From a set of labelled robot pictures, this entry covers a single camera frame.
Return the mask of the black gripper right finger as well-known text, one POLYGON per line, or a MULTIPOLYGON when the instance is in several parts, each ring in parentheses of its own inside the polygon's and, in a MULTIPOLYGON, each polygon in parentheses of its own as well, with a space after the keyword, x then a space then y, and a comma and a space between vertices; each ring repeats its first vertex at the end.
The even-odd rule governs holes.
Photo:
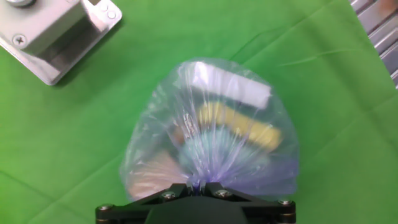
POLYGON ((296 222, 296 204, 291 200, 263 200, 218 182, 200 184, 198 196, 203 216, 209 217, 210 223, 296 222))

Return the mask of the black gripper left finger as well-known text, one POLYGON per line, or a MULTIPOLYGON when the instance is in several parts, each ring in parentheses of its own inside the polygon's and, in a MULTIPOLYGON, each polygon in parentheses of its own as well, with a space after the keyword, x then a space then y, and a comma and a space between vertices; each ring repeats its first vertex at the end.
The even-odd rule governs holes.
POLYGON ((149 212, 157 205, 195 195, 191 183, 172 184, 169 188, 127 205, 102 204, 95 209, 96 224, 144 223, 149 212))

